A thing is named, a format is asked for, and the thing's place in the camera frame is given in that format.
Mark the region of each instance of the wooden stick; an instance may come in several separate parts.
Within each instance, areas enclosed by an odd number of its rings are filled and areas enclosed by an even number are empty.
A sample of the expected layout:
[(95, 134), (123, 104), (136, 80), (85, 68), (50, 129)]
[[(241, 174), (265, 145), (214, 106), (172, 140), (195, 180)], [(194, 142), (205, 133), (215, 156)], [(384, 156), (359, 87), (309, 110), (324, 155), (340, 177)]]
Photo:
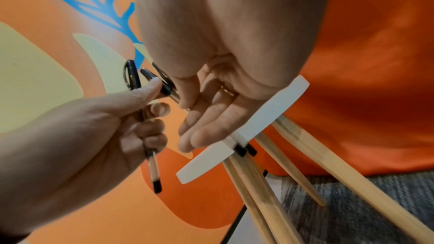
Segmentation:
[(256, 141), (267, 153), (292, 177), (321, 207), (327, 205), (326, 200), (319, 194), (307, 178), (292, 163), (277, 145), (263, 132), (255, 137)]
[(242, 182), (240, 176), (236, 172), (232, 162), (228, 158), (226, 158), (223, 161), (223, 165), (225, 166), (225, 169), (229, 174), (229, 177), (232, 179), (235, 188), (237, 189), (238, 193), (243, 199), (245, 206), (247, 207), (247, 209), (249, 209), (249, 213), (252, 216), (253, 221), (256, 224), (256, 227), (261, 232), (265, 242), (267, 244), (277, 244), (273, 233), (271, 232), (267, 222), (264, 219), (264, 216), (262, 215), (255, 201), (253, 200), (252, 196), (249, 194), (249, 191), (244, 186), (244, 183)]
[(419, 244), (434, 243), (434, 232), (353, 169), (316, 138), (284, 116), (275, 127), (292, 145), (315, 161)]
[(303, 240), (265, 178), (249, 155), (233, 154), (229, 160), (249, 191), (280, 244), (303, 244)]

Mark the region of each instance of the wooden dowel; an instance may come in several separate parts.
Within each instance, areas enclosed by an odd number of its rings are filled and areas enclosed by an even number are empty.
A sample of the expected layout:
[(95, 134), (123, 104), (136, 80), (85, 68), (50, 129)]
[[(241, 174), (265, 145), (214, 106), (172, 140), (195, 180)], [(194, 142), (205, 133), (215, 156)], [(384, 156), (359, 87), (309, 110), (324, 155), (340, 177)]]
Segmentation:
[(259, 229), (259, 232), (262, 234), (265, 242), (267, 244), (277, 244), (276, 239), (274, 238), (274, 235), (270, 230), (270, 227), (268, 227), (268, 224), (264, 219), (264, 216), (254, 202), (252, 196), (249, 194), (249, 191), (244, 186), (244, 183), (242, 182), (240, 176), (236, 172), (234, 165), (229, 160), (229, 158), (223, 161), (223, 165), (225, 166), (229, 177), (232, 179), (235, 188), (243, 199), (245, 206), (247, 207), (247, 209), (249, 209), (249, 213), (252, 216), (256, 227)]
[(292, 163), (277, 145), (263, 132), (255, 137), (259, 145), (292, 177), (321, 207), (327, 205), (326, 200), (319, 194), (307, 178)]
[(286, 214), (279, 200), (273, 193), (263, 175), (261, 175), (249, 155), (244, 158), (233, 154), (229, 160), (235, 167), (245, 187), (249, 191), (268, 226), (280, 244), (303, 244), (303, 240)]
[(276, 129), (289, 143), (359, 195), (401, 230), (413, 237), (417, 243), (434, 243), (433, 231), (316, 138), (287, 117), (280, 116), (276, 121)]

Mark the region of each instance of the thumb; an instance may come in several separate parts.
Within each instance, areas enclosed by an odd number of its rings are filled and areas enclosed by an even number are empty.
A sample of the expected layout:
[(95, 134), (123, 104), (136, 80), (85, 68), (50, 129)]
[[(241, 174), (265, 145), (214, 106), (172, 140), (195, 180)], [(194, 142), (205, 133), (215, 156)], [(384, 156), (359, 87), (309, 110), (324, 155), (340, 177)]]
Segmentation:
[(106, 95), (101, 98), (100, 104), (108, 113), (123, 117), (146, 107), (158, 96), (162, 85), (161, 80), (155, 77), (145, 87)]
[(171, 79), (175, 84), (176, 90), (179, 94), (179, 107), (181, 109), (193, 107), (200, 95), (200, 82), (198, 76), (193, 75), (184, 78), (171, 76)]

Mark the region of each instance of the gray carpet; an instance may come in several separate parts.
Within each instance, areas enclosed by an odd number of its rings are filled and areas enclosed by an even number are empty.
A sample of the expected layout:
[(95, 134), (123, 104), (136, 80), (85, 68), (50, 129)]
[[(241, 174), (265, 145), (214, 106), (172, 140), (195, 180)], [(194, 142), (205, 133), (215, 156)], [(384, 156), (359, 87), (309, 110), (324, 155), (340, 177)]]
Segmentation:
[[(309, 180), (328, 201), (327, 207), (318, 206), (290, 177), (282, 182), (283, 206), (305, 244), (415, 243), (334, 178)], [(434, 230), (434, 171), (369, 180)]]

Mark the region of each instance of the ring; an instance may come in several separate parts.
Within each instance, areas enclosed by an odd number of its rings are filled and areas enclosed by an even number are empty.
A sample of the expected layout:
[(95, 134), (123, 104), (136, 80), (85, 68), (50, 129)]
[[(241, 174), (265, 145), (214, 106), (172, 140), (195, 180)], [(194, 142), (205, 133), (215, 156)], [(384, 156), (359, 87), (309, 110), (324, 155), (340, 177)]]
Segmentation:
[(236, 92), (232, 92), (224, 84), (222, 84), (220, 88), (230, 96), (233, 96), (233, 97), (237, 96)]

